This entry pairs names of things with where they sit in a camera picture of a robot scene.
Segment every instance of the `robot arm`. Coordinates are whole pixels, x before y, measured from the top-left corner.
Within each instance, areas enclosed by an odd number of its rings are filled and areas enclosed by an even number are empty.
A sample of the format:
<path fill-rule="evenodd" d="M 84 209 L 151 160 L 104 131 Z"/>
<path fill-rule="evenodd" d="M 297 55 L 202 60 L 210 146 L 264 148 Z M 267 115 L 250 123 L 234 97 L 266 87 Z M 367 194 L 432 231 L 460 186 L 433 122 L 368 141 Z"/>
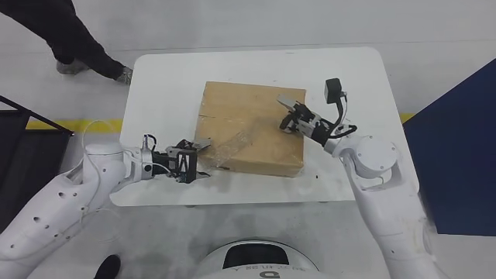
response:
<path fill-rule="evenodd" d="M 322 119 L 299 102 L 279 97 L 289 110 L 281 129 L 302 133 L 343 162 L 360 214 L 381 248 L 392 279 L 438 279 L 434 256 L 424 238 L 427 218 L 415 186 L 402 173 L 398 150 L 393 143 L 358 136 L 353 133 L 356 126 L 342 124 L 346 93 L 338 79 L 326 82 L 325 96 L 329 104 L 337 104 L 336 123 Z M 391 178 L 387 182 L 364 185 L 388 173 Z"/>
<path fill-rule="evenodd" d="M 141 148 L 124 149 L 118 143 L 86 146 L 79 164 L 49 182 L 0 234 L 0 277 L 27 278 L 41 261 L 80 232 L 86 215 L 97 212 L 112 192 L 126 185 L 156 174 L 184 183 L 208 176 L 196 171 L 196 157 L 209 140 L 182 140 L 159 153 L 155 145 L 150 149 L 149 139 L 154 137 L 143 137 Z"/>

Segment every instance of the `brown cardboard box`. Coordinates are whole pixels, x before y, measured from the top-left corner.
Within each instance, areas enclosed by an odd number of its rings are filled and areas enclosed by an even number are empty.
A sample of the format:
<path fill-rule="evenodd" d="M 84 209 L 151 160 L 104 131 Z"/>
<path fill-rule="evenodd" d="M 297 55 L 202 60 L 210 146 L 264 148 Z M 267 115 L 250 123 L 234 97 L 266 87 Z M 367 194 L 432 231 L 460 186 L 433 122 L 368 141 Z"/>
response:
<path fill-rule="evenodd" d="M 195 139 L 211 138 L 200 158 L 213 167 L 294 177 L 303 167 L 303 137 L 279 130 L 288 110 L 283 94 L 305 103 L 305 90 L 207 82 Z"/>

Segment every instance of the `table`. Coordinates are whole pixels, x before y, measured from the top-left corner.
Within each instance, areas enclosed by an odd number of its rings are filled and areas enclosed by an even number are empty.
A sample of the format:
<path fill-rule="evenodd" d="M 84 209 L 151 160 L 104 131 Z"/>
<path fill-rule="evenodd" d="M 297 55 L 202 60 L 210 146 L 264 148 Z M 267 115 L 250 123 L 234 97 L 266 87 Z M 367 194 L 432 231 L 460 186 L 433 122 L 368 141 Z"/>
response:
<path fill-rule="evenodd" d="M 120 141 L 140 146 L 143 134 L 157 149 L 192 139 L 206 81 L 272 85 L 307 90 L 306 105 L 336 120 L 324 99 L 324 82 L 339 78 L 348 93 L 346 118 L 361 135 L 381 136 L 401 151 L 404 172 L 419 183 L 381 55 L 372 48 L 158 54 L 140 57 L 129 89 Z M 162 178 L 131 184 L 111 195 L 119 206 L 214 205 L 353 200 L 341 163 L 309 139 L 297 178 L 216 171 L 192 184 Z"/>

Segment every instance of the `metal stand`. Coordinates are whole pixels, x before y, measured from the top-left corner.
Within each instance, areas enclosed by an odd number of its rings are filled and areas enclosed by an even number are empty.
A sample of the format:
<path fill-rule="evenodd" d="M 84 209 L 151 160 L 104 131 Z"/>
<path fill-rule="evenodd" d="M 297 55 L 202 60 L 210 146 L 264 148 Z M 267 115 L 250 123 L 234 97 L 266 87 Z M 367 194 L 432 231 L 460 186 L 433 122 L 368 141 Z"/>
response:
<path fill-rule="evenodd" d="M 59 173 L 74 132 L 0 96 L 0 232 L 41 188 Z M 33 117 L 53 129 L 26 130 Z"/>

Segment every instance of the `floor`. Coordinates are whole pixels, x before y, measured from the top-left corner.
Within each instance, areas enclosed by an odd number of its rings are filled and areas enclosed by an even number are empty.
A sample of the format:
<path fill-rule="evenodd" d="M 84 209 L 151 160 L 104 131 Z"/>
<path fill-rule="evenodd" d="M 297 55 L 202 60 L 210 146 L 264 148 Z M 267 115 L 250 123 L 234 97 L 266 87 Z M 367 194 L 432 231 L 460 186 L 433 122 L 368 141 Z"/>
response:
<path fill-rule="evenodd" d="M 74 0 L 106 50 L 133 65 L 147 53 L 374 47 L 399 112 L 418 112 L 496 55 L 496 0 Z M 0 15 L 0 93 L 51 119 L 119 119 L 127 87 L 94 73 L 61 76 L 45 43 Z M 173 74 L 164 67 L 164 73 Z M 64 166 L 80 151 L 71 144 Z M 109 253 L 121 278 L 179 278 L 238 238 L 286 242 L 337 278 L 384 278 L 381 254 L 353 202 L 118 208 L 30 278 L 90 278 Z M 102 242 L 109 226 L 119 238 Z M 496 239 L 432 237 L 452 279 L 496 273 Z"/>

